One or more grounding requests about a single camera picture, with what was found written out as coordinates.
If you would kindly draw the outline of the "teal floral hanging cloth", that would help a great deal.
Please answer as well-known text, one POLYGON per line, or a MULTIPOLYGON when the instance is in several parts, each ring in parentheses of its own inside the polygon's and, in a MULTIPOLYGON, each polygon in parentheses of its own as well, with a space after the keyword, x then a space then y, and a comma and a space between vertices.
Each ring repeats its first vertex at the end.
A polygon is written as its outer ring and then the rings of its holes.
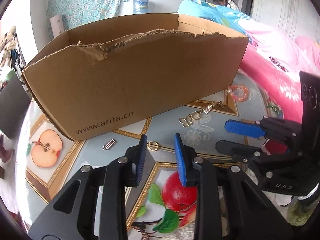
POLYGON ((50 19, 62 16, 63 28, 73 29, 84 24, 117 17, 121 3, 127 0, 48 0, 47 26, 52 31, 50 19))

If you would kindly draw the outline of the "brown cardboard box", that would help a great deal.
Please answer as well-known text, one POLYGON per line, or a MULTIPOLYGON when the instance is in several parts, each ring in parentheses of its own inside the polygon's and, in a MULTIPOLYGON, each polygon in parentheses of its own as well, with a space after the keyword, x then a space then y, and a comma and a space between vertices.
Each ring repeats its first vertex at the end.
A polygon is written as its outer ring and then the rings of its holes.
POLYGON ((199 17, 119 16, 63 32, 22 77, 50 122, 80 141, 226 89, 247 45, 199 17))

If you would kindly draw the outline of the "blue patterned quilt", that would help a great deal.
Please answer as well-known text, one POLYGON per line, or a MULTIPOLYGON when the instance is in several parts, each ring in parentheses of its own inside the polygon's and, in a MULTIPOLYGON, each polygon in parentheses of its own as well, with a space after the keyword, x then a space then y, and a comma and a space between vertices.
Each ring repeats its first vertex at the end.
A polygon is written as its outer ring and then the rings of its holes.
POLYGON ((239 24, 240 20, 249 20, 250 17, 229 7, 214 5, 202 0, 184 0, 178 7, 178 13, 213 21, 245 34, 251 39, 249 33, 239 24))

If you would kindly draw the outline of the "girl with dark hair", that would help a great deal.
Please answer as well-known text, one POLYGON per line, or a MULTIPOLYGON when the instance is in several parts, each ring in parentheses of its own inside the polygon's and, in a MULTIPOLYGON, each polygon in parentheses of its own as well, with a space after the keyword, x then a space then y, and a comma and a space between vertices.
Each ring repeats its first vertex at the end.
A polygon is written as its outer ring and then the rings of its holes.
POLYGON ((221 5, 224 7, 231 8, 236 11, 240 11, 238 5, 233 0, 213 0, 213 4, 221 5))

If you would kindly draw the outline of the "pile of clothes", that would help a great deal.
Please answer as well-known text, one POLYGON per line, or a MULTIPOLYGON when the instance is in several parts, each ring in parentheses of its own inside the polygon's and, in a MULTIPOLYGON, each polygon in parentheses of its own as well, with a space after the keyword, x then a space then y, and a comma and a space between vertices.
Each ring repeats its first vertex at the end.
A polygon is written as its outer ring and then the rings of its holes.
POLYGON ((17 45, 16 27, 13 26, 8 33, 1 37, 1 68, 4 66, 15 68, 16 63, 20 62, 17 45))

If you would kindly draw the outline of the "dark grey cabinet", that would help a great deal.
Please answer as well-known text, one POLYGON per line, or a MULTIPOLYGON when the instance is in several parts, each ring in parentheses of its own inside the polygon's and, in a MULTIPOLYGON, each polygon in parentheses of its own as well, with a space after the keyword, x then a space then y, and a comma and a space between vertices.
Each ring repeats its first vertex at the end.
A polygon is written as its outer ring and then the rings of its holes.
POLYGON ((1 91, 1 132, 13 138, 20 127, 20 121, 27 111, 31 97, 24 90, 16 75, 1 91))

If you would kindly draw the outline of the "blue water jug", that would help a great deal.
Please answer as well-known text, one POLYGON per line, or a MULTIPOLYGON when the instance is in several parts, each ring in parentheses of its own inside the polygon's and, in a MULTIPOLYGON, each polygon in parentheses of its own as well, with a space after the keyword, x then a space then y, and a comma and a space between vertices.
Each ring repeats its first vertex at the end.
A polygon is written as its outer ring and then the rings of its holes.
POLYGON ((133 0, 133 13, 145 14, 149 12, 149 0, 133 0))

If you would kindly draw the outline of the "small silver spring clip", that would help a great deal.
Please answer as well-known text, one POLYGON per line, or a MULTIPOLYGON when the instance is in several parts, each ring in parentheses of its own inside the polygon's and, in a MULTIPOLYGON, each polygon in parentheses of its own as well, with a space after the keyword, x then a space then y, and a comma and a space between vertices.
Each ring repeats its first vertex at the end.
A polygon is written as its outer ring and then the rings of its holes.
POLYGON ((116 142, 115 139, 113 139, 113 138, 110 139, 107 143, 105 143, 105 144, 103 145, 103 150, 104 150, 104 151, 110 150, 116 143, 117 143, 117 142, 116 142))

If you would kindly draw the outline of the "patterned fruit tablecloth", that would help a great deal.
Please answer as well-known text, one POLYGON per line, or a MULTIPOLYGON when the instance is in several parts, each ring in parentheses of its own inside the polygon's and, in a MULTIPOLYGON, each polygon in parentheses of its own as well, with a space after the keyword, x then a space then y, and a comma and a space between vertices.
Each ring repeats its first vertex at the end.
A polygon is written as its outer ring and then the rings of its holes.
POLYGON ((166 233, 155 230, 166 209, 187 206, 193 195, 185 193, 182 200, 162 194, 164 187, 175 184, 176 172, 174 135, 179 133, 185 145, 212 163, 229 167, 235 165, 230 157, 219 154, 215 143, 221 139, 241 144, 264 147, 266 139, 250 138, 226 132, 229 119, 255 122, 264 115, 281 117, 275 105, 257 83, 244 74, 237 74, 234 84, 244 85, 249 91, 245 102, 236 102, 226 91, 197 100, 188 105, 153 116, 135 124, 116 129, 84 141, 64 137, 32 102, 25 116, 16 156, 16 200, 26 228, 30 228, 46 205, 84 165, 105 166, 135 146, 140 136, 148 137, 142 181, 137 188, 127 189, 126 218, 129 239, 192 239, 194 221, 170 219, 166 233), (116 144, 108 151, 103 145, 110 139, 116 144))

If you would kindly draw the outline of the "pink floral blanket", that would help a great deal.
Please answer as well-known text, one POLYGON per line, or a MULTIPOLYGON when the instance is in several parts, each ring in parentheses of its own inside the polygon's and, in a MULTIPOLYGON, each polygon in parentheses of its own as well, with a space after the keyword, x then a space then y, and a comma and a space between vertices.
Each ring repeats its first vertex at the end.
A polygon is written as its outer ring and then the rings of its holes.
POLYGON ((284 118, 302 121, 301 71, 319 75, 319 43, 305 36, 291 39, 278 30, 247 28, 251 39, 240 69, 252 78, 284 118))

